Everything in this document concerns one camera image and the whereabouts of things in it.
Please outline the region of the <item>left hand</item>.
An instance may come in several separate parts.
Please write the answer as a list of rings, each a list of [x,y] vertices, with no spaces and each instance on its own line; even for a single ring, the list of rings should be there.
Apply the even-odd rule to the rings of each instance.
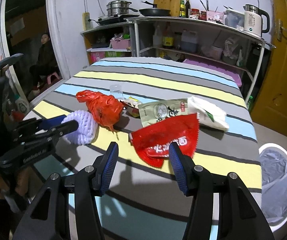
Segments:
[[[16,180],[15,191],[20,195],[24,196],[28,192],[28,185],[30,179],[31,169],[28,167],[19,172]],[[0,199],[4,199],[3,191],[8,191],[9,186],[0,176]]]

